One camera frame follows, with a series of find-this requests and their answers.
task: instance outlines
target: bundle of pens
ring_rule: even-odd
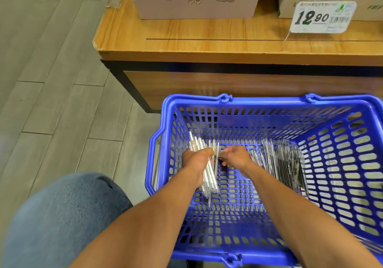
[[[203,183],[200,187],[204,197],[208,198],[208,205],[210,208],[211,205],[211,194],[219,193],[219,187],[217,183],[217,172],[218,172],[218,152],[219,152],[219,142],[218,140],[208,140],[206,143],[201,138],[193,136],[192,132],[189,132],[190,136],[190,150],[197,152],[198,150],[205,149],[210,147],[214,150],[214,155],[211,160],[208,160],[208,164],[203,172]]]
[[[298,145],[289,140],[262,139],[261,149],[250,149],[251,159],[294,191],[307,191],[304,158]]]

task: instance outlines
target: jeans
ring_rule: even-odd
[[[17,211],[4,244],[3,268],[65,268],[118,216],[133,207],[107,176],[66,175]],[[171,260],[168,268],[186,268]]]

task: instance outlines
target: hand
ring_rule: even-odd
[[[203,171],[208,164],[208,159],[213,156],[214,151],[211,148],[199,150],[193,152],[187,149],[182,154],[182,167],[186,169],[186,172],[193,174],[193,180],[195,179],[195,188],[197,189],[203,182]]]
[[[249,178],[246,170],[254,162],[251,160],[245,147],[241,145],[232,145],[221,151],[219,157],[223,160],[222,165],[238,169],[244,177]]]

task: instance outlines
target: wooden shelf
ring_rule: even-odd
[[[105,10],[93,44],[112,61],[383,66],[383,22],[285,41],[291,20],[277,11],[278,0],[259,0],[251,19],[141,20],[123,0]]]

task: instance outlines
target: black metal frame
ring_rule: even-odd
[[[383,67],[380,66],[101,61],[147,113],[161,113],[161,111],[151,109],[124,71],[383,77]]]

